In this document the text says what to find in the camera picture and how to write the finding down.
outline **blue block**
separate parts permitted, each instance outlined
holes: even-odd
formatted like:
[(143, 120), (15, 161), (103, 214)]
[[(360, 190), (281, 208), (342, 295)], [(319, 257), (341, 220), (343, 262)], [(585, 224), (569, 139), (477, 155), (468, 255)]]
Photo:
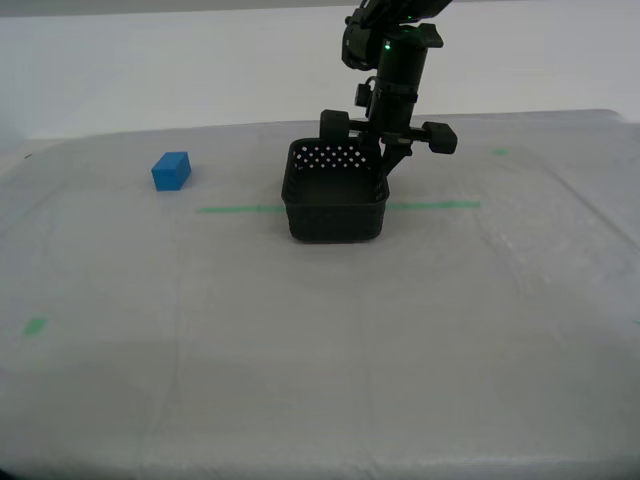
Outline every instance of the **blue block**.
[(191, 175), (189, 154), (187, 152), (165, 153), (151, 169), (151, 174), (159, 192), (180, 190)]

